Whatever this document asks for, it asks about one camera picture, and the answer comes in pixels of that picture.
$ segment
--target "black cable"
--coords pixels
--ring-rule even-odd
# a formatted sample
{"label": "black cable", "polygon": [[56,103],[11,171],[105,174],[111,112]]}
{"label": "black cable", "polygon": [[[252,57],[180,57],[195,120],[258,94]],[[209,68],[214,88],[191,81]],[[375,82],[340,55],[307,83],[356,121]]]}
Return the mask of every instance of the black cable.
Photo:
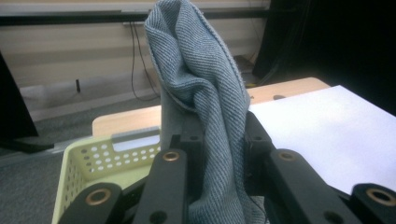
{"label": "black cable", "polygon": [[140,100],[140,101],[152,101],[152,100],[156,99],[158,96],[155,96],[155,97],[149,98],[149,99],[143,99],[143,98],[138,97],[136,92],[134,91],[134,30],[132,29],[132,23],[131,22],[129,22],[129,27],[131,29],[132,42],[133,42],[133,44],[132,44],[132,52],[133,52],[133,54],[132,54],[132,72],[131,72],[132,92],[134,93],[134,97],[137,100]]}
{"label": "black cable", "polygon": [[160,97],[160,95],[154,90],[154,87],[152,86],[151,78],[149,77],[149,73],[148,73],[148,70],[147,70],[147,68],[146,68],[145,60],[143,59],[142,49],[140,48],[139,35],[137,34],[136,26],[135,26],[135,25],[134,25],[134,32],[136,33],[136,37],[137,37],[137,46],[139,47],[140,58],[142,59],[143,67],[145,68],[145,73],[146,73],[146,77],[147,77],[147,79],[148,79],[149,85],[150,85],[152,91],[154,92],[154,94],[155,94],[157,97]]}

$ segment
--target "wooden table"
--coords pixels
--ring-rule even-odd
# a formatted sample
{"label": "wooden table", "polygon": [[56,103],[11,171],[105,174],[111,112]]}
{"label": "wooden table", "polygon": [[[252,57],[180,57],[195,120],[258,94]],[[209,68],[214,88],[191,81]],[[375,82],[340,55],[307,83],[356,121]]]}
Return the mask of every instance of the wooden table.
{"label": "wooden table", "polygon": [[[258,104],[274,100],[274,96],[289,97],[329,88],[326,83],[313,78],[303,78],[268,86],[248,89],[250,103]],[[105,115],[92,123],[92,135],[103,136],[161,125],[161,106],[152,106],[117,114]]]}

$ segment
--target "fabric fold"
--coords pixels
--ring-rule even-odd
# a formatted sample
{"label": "fabric fold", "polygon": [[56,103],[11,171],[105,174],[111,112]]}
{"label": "fabric fold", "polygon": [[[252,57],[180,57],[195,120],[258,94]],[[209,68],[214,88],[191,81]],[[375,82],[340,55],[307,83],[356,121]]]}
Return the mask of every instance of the fabric fold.
{"label": "fabric fold", "polygon": [[162,132],[177,130],[182,111],[197,113],[205,131],[203,194],[190,205],[189,222],[263,223],[261,205],[243,186],[249,97],[231,53],[188,0],[159,1],[145,27],[163,87],[163,111],[173,116],[163,117]]}

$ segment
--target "white sheet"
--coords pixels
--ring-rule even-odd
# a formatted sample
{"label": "white sheet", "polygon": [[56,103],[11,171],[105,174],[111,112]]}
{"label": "white sheet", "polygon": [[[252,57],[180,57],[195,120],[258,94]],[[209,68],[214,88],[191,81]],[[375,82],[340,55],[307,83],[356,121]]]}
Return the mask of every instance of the white sheet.
{"label": "white sheet", "polygon": [[396,191],[396,118],[336,86],[250,107],[276,148],[302,154],[327,184]]}

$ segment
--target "gray carpet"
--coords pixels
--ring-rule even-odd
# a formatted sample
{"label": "gray carpet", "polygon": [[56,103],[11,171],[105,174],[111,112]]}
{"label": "gray carpet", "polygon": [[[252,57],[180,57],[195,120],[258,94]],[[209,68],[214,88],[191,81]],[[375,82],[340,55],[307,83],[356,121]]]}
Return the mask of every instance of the gray carpet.
{"label": "gray carpet", "polygon": [[[54,144],[92,135],[97,117],[159,105],[160,99],[130,100],[35,123],[39,137],[19,139],[31,144]],[[62,151],[26,155],[0,148],[0,223],[50,223],[62,167]]]}

